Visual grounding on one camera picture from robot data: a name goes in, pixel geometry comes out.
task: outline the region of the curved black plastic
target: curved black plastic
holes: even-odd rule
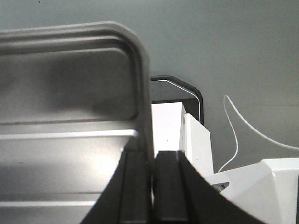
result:
[[[178,151],[190,223],[263,224],[221,194],[195,170],[183,151]]]
[[[175,78],[173,76],[151,76],[150,77],[151,81],[159,81],[159,80],[169,80],[187,90],[189,90],[190,92],[194,93],[197,97],[197,99],[199,100],[199,122],[204,125],[204,104],[203,104],[203,98],[202,95],[200,93],[200,91],[198,89],[196,89],[194,86],[185,83],[184,81]]]

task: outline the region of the metal tray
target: metal tray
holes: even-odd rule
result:
[[[148,69],[113,22],[0,33],[1,223],[79,223],[124,148],[152,164]]]

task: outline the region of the white wire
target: white wire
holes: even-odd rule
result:
[[[218,170],[218,173],[222,171],[222,169],[228,165],[236,156],[237,156],[237,153],[238,153],[238,139],[237,139],[237,136],[235,134],[235,129],[232,125],[232,122],[230,121],[230,118],[229,118],[229,115],[228,115],[228,112],[226,110],[226,107],[225,107],[225,98],[227,98],[230,102],[230,104],[232,105],[234,111],[236,112],[236,114],[241,118],[241,120],[252,130],[254,131],[255,133],[257,133],[258,135],[260,135],[261,137],[263,137],[264,139],[272,142],[273,144],[275,145],[278,145],[278,146],[281,146],[281,147],[284,147],[284,148],[288,148],[288,149],[291,149],[291,150],[296,150],[296,151],[299,151],[299,147],[295,147],[295,146],[289,146],[289,145],[286,145],[286,144],[283,144],[283,143],[280,143],[278,141],[275,141],[274,139],[264,135],[263,133],[261,133],[260,131],[258,131],[257,129],[255,129],[241,114],[240,112],[237,110],[236,106],[234,105],[234,103],[232,102],[232,100],[230,99],[230,97],[228,95],[225,95],[224,98],[223,98],[223,107],[224,107],[224,111],[225,111],[225,114],[226,114],[226,117],[228,118],[228,121],[229,121],[229,124],[233,130],[233,133],[234,133],[234,136],[235,136],[235,145],[236,145],[236,149],[235,149],[235,154],[233,155],[233,157],[228,160],[219,170]]]

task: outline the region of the metal panel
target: metal panel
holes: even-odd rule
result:
[[[18,222],[11,209],[31,217],[23,223],[39,220],[32,207],[54,216],[49,207],[76,207],[74,221],[83,218],[123,150],[141,148],[152,164],[148,57],[127,28],[103,22],[2,32],[0,80],[6,223]]]

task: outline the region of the black plastic frame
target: black plastic frame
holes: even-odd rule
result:
[[[178,79],[175,78],[173,76],[151,76],[150,77],[151,81],[159,81],[159,80],[168,80],[171,81],[187,90],[189,90],[190,92],[194,93],[197,97],[197,99],[199,100],[199,115],[200,115],[200,119],[199,122],[204,125],[204,102],[203,102],[203,98],[202,95],[200,93],[200,91],[198,89],[196,89],[194,86]],[[182,100],[165,100],[165,101],[153,101],[153,103],[170,103],[170,102],[181,102]]]

